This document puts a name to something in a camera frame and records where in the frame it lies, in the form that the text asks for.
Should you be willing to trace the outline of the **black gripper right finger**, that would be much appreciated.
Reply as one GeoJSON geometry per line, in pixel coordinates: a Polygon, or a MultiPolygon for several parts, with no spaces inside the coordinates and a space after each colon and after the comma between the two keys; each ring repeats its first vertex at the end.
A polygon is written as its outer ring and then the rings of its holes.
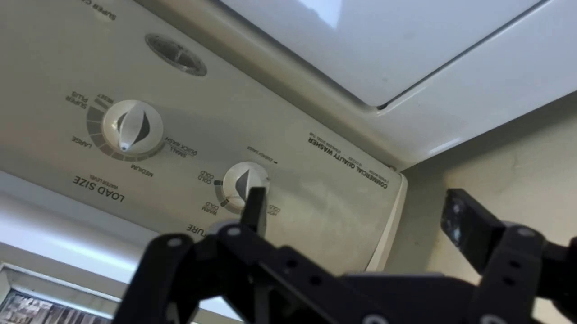
{"type": "Polygon", "coordinates": [[[440,229],[481,274],[499,243],[506,225],[463,189],[449,189],[443,202],[440,229]]]}

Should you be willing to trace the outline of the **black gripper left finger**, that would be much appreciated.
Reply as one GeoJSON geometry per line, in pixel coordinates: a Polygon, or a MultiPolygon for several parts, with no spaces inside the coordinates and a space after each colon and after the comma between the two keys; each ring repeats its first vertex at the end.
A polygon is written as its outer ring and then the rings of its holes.
{"type": "Polygon", "coordinates": [[[267,227],[267,189],[252,188],[241,211],[241,225],[256,233],[265,234],[267,227]]]}

